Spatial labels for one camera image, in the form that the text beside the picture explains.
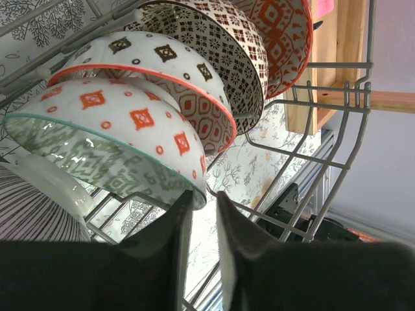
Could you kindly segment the green diamond patterned bowl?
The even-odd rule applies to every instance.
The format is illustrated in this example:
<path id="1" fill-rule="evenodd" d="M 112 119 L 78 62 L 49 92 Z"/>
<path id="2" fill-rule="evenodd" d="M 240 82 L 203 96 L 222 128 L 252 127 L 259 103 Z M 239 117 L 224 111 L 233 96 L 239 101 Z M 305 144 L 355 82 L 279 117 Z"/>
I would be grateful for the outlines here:
<path id="1" fill-rule="evenodd" d="M 153 91 L 78 78 L 48 87 L 2 121 L 8 136 L 83 182 L 121 197 L 174 203 L 193 191 L 206 205 L 206 159 L 197 132 Z"/>

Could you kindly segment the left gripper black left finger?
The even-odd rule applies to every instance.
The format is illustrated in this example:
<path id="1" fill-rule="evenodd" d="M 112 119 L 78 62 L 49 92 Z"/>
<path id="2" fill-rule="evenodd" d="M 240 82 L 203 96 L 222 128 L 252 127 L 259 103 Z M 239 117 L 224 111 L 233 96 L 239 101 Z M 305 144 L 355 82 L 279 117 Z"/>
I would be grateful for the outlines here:
<path id="1" fill-rule="evenodd" d="M 1 243 L 2 310 L 180 310 L 194 194 L 120 244 Z"/>

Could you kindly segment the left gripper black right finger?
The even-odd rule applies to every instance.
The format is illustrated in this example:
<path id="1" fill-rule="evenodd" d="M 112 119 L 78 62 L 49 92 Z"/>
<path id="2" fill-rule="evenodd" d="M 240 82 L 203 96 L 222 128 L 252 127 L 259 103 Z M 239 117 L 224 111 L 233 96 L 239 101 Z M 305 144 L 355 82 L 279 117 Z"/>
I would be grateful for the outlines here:
<path id="1" fill-rule="evenodd" d="M 280 242 L 217 194 L 225 310 L 413 310 L 414 252 L 390 242 Z"/>

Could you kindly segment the brown lattice patterned bowl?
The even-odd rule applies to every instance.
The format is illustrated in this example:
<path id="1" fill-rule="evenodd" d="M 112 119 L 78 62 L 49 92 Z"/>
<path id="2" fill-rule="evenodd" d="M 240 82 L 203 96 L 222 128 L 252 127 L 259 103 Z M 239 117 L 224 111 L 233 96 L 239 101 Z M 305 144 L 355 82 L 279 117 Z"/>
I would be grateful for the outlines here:
<path id="1" fill-rule="evenodd" d="M 268 58 L 256 26 L 230 1 L 147 1 L 142 18 L 124 30 L 166 34 L 202 55 L 225 85 L 239 135 L 258 122 L 268 87 Z"/>

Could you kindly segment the purple striped bowl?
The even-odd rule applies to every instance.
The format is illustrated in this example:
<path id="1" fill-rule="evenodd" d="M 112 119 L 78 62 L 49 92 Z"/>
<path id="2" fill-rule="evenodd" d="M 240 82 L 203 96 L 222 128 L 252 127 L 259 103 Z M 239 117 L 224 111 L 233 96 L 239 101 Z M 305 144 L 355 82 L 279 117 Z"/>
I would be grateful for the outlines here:
<path id="1" fill-rule="evenodd" d="M 85 188 L 38 155 L 1 163 L 1 240 L 88 242 L 94 202 Z"/>

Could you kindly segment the red diamond patterned bowl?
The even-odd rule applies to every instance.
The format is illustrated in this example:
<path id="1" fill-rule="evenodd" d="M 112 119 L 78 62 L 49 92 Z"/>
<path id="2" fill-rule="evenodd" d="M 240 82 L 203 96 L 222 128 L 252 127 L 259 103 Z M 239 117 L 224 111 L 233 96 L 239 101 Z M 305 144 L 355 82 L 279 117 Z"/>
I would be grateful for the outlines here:
<path id="1" fill-rule="evenodd" d="M 268 57 L 267 98 L 288 90 L 312 51 L 311 5 L 303 0 L 233 1 L 257 27 Z"/>

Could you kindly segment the pink scale patterned bowl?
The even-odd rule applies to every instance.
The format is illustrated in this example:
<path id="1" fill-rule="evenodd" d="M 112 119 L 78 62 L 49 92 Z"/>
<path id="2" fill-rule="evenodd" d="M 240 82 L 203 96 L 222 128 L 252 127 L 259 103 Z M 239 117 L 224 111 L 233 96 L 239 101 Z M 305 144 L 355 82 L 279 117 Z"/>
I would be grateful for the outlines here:
<path id="1" fill-rule="evenodd" d="M 209 155 L 225 151 L 237 126 L 224 83 L 212 65 L 178 40 L 146 31 L 120 31 L 79 48 L 48 81 L 71 78 L 144 78 L 168 92 Z"/>

